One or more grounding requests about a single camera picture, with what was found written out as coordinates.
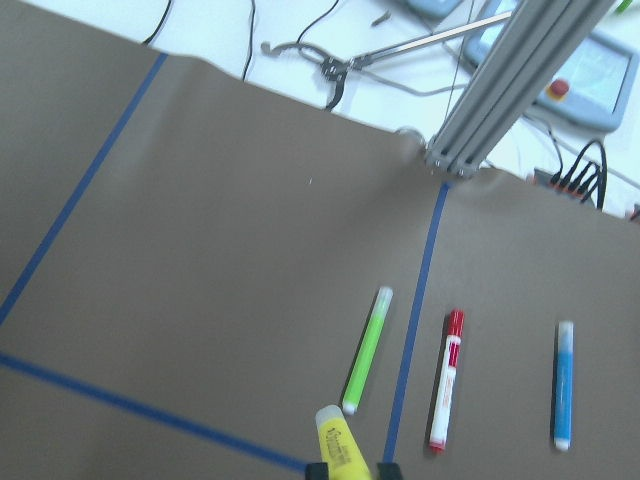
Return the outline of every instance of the white surface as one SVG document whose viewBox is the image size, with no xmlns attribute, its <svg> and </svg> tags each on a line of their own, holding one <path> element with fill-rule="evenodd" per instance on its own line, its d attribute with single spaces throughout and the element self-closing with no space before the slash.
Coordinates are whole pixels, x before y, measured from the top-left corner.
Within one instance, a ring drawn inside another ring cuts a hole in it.
<svg viewBox="0 0 640 480">
<path fill-rule="evenodd" d="M 324 107 L 332 96 L 332 86 L 321 76 L 319 68 L 285 52 L 270 58 L 260 52 L 260 44 L 272 46 L 294 41 L 334 0 L 256 0 L 253 61 L 248 81 L 266 89 L 296 98 L 316 107 Z M 153 32 L 162 17 L 167 0 L 27 0 L 27 3 L 74 18 L 133 41 L 142 42 Z M 467 23 L 473 6 L 475 18 L 483 1 L 464 0 L 437 30 Z M 240 77 L 247 55 L 250 0 L 174 0 L 164 27 L 152 45 L 172 54 L 185 54 L 207 60 L 227 73 Z M 391 18 L 372 28 L 371 22 L 386 10 Z M 627 45 L 640 45 L 640 4 L 635 2 L 622 15 L 610 12 L 599 29 Z M 305 36 L 341 59 L 425 35 L 425 26 L 408 12 L 400 0 L 341 0 L 336 9 Z M 458 48 L 459 41 L 449 42 Z M 456 61 L 440 46 L 431 46 L 405 56 L 377 63 L 369 68 L 378 75 L 417 90 L 450 86 Z M 456 83 L 466 83 L 469 74 L 460 68 Z M 452 95 L 455 102 L 461 90 Z M 385 130 L 412 127 L 426 139 L 438 130 L 447 111 L 449 92 L 433 97 L 414 97 L 350 72 L 345 94 L 334 113 Z M 640 78 L 634 90 L 622 126 L 604 137 L 608 163 L 614 172 L 640 184 Z M 555 133 L 575 150 L 593 137 L 603 137 L 569 125 L 545 112 Z M 596 158 L 597 149 L 589 157 Z M 575 154 L 563 150 L 568 168 Z M 489 156 L 499 168 L 523 178 L 534 167 L 555 172 L 555 150 L 549 138 L 520 120 Z M 610 174 L 605 211 L 624 216 L 640 203 L 640 190 Z"/>
</svg>

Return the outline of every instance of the red button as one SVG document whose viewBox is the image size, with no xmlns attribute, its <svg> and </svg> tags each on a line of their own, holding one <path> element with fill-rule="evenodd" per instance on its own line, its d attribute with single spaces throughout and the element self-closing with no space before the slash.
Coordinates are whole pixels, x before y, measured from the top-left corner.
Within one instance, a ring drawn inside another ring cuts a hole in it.
<svg viewBox="0 0 640 480">
<path fill-rule="evenodd" d="M 549 85 L 549 93 L 552 97 L 562 98 L 569 92 L 569 82 L 562 78 L 556 78 Z"/>
</svg>

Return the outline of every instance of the blue tape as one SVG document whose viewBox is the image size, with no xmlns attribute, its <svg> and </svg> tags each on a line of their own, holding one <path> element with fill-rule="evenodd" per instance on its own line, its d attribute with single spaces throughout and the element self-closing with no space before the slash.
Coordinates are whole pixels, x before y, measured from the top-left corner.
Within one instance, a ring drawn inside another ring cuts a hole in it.
<svg viewBox="0 0 640 480">
<path fill-rule="evenodd" d="M 119 410 L 302 473 L 307 462 L 0 352 L 0 365 Z"/>
<path fill-rule="evenodd" d="M 144 97 L 144 94 L 149 89 L 151 82 L 153 82 L 153 79 L 155 78 L 156 74 L 160 70 L 160 67 L 162 66 L 162 64 L 166 59 L 167 59 L 167 54 L 161 53 L 160 55 L 158 55 L 158 58 L 156 59 L 154 64 L 151 66 L 151 69 L 147 73 L 147 76 L 144 78 L 144 80 L 138 87 L 138 90 L 136 91 L 135 95 L 129 102 L 129 105 L 127 105 L 127 108 L 125 108 L 124 112 L 118 119 L 116 125 L 111 130 L 111 133 L 109 133 L 109 136 L 107 137 L 105 142 L 102 144 L 102 147 L 100 147 L 100 150 L 98 150 L 98 153 L 96 154 L 95 158 L 89 165 L 89 168 L 87 168 L 86 172 L 80 179 L 80 182 L 74 189 L 73 193 L 71 193 L 71 196 L 69 197 L 67 202 L 64 204 L 64 206 L 62 207 L 62 210 L 60 211 L 60 213 L 54 220 L 53 224 L 49 228 L 49 231 L 46 233 L 46 235 L 40 242 L 40 245 L 38 245 L 38 248 L 34 252 L 33 256 L 31 257 L 27 265 L 22 270 L 22 273 L 20 274 L 20 276 L 18 277 L 18 280 L 16 280 L 16 283 L 13 285 L 13 287 L 9 291 L 4 302 L 2 302 L 2 305 L 0 305 L 0 326 L 2 326 L 7 316 L 11 312 L 11 309 L 20 298 L 20 295 L 22 294 L 27 284 L 31 280 L 31 277 L 33 276 L 36 269 L 38 268 L 38 265 L 40 265 L 40 262 L 42 262 L 42 259 L 49 251 L 49 248 L 51 248 L 51 245 L 53 244 L 56 237 L 58 236 L 58 233 L 60 233 L 60 230 L 62 230 L 62 227 L 64 227 L 64 224 L 69 219 L 69 216 L 73 212 L 73 209 L 76 207 L 76 205 L 82 198 L 82 195 L 84 195 L 84 192 L 87 190 L 87 187 L 91 183 L 91 180 L 93 180 L 93 177 L 95 177 L 100 166 L 104 162 L 104 159 L 107 157 L 107 155 L 111 151 L 111 148 L 118 140 L 118 137 L 124 130 L 124 127 L 127 125 L 127 122 L 133 115 L 133 112 L 135 112 L 136 108 L 140 104 L 142 97 Z"/>
<path fill-rule="evenodd" d="M 409 370 L 411 369 L 411 357 L 413 356 L 413 346 L 415 344 L 416 335 L 418 333 L 418 324 L 420 323 L 420 312 L 422 310 L 422 302 L 427 288 L 427 280 L 429 278 L 429 267 L 431 266 L 431 258 L 438 236 L 438 226 L 442 218 L 444 203 L 447 198 L 447 192 L 450 189 L 448 183 L 443 183 L 438 193 L 436 205 L 431 217 L 429 225 L 429 233 L 427 233 L 427 241 L 424 246 L 422 255 L 422 264 L 420 265 L 420 273 L 418 274 L 418 283 L 416 285 L 416 293 L 413 297 L 413 305 L 411 306 L 411 316 L 409 318 L 409 326 L 407 327 L 407 336 L 404 342 L 404 350 L 402 352 L 402 362 L 400 363 L 400 371 L 398 373 L 398 382 L 396 383 L 396 393 L 393 398 L 393 407 L 391 408 L 391 417 L 389 418 L 389 429 L 387 430 L 387 442 L 384 446 L 383 462 L 391 463 L 395 456 L 396 444 L 398 441 L 398 431 L 400 430 L 400 419 L 402 418 L 402 407 L 404 406 L 404 396 L 407 390 L 407 381 L 409 380 Z"/>
</svg>

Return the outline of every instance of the green marker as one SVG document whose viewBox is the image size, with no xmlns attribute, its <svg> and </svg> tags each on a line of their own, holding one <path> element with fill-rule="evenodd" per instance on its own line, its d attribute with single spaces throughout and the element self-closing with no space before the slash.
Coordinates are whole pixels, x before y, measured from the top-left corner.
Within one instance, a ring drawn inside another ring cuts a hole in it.
<svg viewBox="0 0 640 480">
<path fill-rule="evenodd" d="M 631 5 L 632 1 L 633 0 L 623 0 L 623 2 L 618 5 L 618 8 L 616 8 L 616 13 L 624 12 L 627 8 L 629 8 L 629 5 Z"/>
<path fill-rule="evenodd" d="M 376 297 L 376 303 L 373 305 L 373 310 L 371 310 L 371 317 L 369 318 L 367 329 L 364 332 L 364 337 L 360 344 L 356 363 L 353 365 L 353 371 L 351 372 L 347 389 L 342 398 L 342 411 L 346 415 L 353 415 L 358 409 L 364 384 L 367 381 L 371 362 L 373 362 L 373 356 L 376 353 L 378 340 L 382 333 L 384 318 L 389 311 L 392 297 L 393 290 L 389 287 L 380 287 L 378 296 Z"/>
</svg>

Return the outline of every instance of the red marker cap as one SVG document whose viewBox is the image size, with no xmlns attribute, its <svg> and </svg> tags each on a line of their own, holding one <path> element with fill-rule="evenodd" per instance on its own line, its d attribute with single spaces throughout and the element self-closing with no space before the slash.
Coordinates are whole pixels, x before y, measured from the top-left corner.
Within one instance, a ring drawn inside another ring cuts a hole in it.
<svg viewBox="0 0 640 480">
<path fill-rule="evenodd" d="M 449 332 L 447 335 L 462 337 L 462 327 L 464 326 L 464 312 L 462 310 L 452 310 L 449 315 Z"/>
<path fill-rule="evenodd" d="M 433 453 L 436 453 L 436 454 L 444 453 L 444 443 L 430 443 L 429 448 Z"/>
</svg>

